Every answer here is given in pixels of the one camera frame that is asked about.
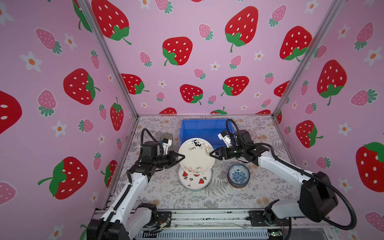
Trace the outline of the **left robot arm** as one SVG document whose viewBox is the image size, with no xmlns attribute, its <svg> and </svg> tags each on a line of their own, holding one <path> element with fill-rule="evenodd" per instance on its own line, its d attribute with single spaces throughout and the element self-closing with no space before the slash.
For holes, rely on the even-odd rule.
<svg viewBox="0 0 384 240">
<path fill-rule="evenodd" d="M 128 182 L 116 201 L 87 227 L 87 240 L 133 240 L 140 230 L 158 222 L 154 204 L 140 204 L 132 209 L 155 172 L 169 169 L 185 159 L 185 155 L 169 151 L 170 140 L 149 141 L 141 145 L 139 159 L 127 170 Z"/>
</svg>

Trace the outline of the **cream floral plate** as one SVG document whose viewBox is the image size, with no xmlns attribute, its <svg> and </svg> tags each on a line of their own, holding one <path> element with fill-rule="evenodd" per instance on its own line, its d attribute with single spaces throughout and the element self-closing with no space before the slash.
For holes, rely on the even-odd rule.
<svg viewBox="0 0 384 240">
<path fill-rule="evenodd" d="M 186 140 L 179 148 L 179 154 L 185 156 L 180 165 L 189 174 L 204 174 L 211 170 L 215 163 L 215 158 L 210 156 L 213 150 L 213 146 L 204 139 Z"/>
</svg>

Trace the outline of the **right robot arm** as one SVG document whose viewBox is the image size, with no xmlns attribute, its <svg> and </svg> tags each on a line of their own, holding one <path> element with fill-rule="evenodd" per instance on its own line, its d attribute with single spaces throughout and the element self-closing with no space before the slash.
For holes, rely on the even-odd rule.
<svg viewBox="0 0 384 240">
<path fill-rule="evenodd" d="M 253 143 L 245 130 L 237 132 L 232 138 L 223 131 L 218 134 L 218 138 L 225 146 L 212 151 L 211 157 L 220 161 L 244 158 L 248 163 L 278 175 L 300 192 L 299 198 L 275 200 L 265 207 L 264 220 L 269 225 L 275 225 L 285 218 L 304 217 L 319 223 L 338 205 L 335 192 L 326 185 L 330 182 L 326 174 L 306 172 L 274 157 L 270 147 Z"/>
</svg>

